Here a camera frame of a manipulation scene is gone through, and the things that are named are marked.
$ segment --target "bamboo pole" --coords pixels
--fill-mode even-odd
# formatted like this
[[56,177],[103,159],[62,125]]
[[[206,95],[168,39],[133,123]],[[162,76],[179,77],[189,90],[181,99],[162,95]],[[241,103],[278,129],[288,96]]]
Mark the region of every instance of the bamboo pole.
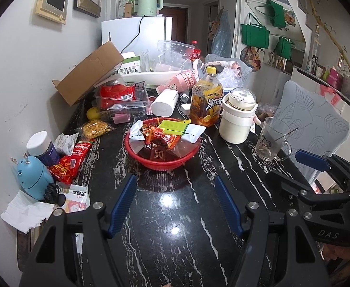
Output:
[[339,52],[342,54],[342,56],[344,57],[346,63],[348,64],[348,67],[350,69],[350,61],[348,59],[348,56],[346,55],[346,52],[344,51],[344,49],[341,47],[341,45],[338,44],[338,42],[336,41],[336,39],[334,38],[334,36],[332,35],[331,31],[329,31],[329,29],[325,26],[325,24],[322,22],[320,16],[317,14],[316,8],[312,2],[312,0],[309,0],[310,3],[310,7],[312,8],[312,12],[313,12],[313,16],[316,19],[317,24],[319,24],[321,27],[323,27],[324,31],[327,33],[327,35],[329,36],[329,38],[332,40],[332,42],[334,43],[334,45],[338,48]]

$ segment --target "gray chair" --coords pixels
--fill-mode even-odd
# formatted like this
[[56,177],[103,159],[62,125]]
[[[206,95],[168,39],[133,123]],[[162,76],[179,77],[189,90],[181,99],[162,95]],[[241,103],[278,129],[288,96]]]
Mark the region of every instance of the gray chair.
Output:
[[290,159],[310,184],[319,172],[298,163],[296,152],[303,149],[320,156],[331,156],[350,134],[349,123],[324,96],[307,91],[293,81],[286,82],[274,116],[286,123],[291,130],[298,128],[288,138],[292,146]]
[[241,67],[241,81],[243,83],[243,86],[245,87],[245,81],[247,79],[247,77],[251,74],[252,72],[252,68],[248,67],[245,62],[243,62],[242,60],[240,60],[239,58],[225,58],[225,57],[220,57],[217,56],[215,54],[208,54],[206,56],[206,63],[209,63],[211,61],[235,61],[237,63],[239,63],[240,67]]

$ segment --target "green kettle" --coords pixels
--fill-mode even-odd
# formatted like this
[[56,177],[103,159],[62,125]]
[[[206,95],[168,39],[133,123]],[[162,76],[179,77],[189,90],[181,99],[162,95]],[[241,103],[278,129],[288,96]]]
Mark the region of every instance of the green kettle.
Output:
[[163,0],[138,0],[138,16],[156,16],[156,10],[163,8]]

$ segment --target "mug handle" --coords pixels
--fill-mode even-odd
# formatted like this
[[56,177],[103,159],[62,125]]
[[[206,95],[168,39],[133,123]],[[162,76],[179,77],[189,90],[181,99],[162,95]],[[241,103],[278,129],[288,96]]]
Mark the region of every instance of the mug handle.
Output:
[[284,140],[284,144],[288,146],[288,154],[284,158],[279,158],[277,155],[274,157],[274,159],[278,162],[285,161],[290,155],[292,154],[292,147],[290,146],[288,140]]

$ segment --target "pink cup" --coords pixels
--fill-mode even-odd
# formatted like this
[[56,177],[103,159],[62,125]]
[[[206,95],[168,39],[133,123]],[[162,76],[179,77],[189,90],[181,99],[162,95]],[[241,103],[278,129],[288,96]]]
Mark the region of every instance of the pink cup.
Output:
[[174,76],[167,83],[159,85],[156,88],[158,94],[164,91],[166,88],[178,91],[180,93],[192,88],[196,83],[196,79],[191,70],[182,71],[178,75]]

